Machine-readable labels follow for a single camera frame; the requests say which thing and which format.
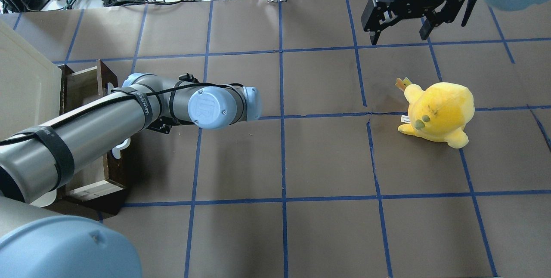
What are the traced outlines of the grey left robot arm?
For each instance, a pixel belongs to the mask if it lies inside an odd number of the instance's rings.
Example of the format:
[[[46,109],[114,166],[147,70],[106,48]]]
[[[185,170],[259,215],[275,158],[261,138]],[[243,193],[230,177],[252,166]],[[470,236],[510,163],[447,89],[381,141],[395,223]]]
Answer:
[[[136,133],[196,125],[217,130],[258,120],[260,91],[239,83],[130,74],[122,87],[1,142],[3,278],[141,278],[134,245],[104,224],[32,202],[70,182]]]

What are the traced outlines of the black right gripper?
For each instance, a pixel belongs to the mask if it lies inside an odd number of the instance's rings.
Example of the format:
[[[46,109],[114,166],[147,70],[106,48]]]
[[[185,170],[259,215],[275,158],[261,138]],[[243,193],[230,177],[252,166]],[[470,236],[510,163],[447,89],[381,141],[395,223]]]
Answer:
[[[478,0],[467,0],[461,27],[466,27]],[[420,33],[431,33],[443,23],[452,23],[465,0],[368,0],[361,16],[371,45],[377,45],[381,32],[406,19],[424,19]]]

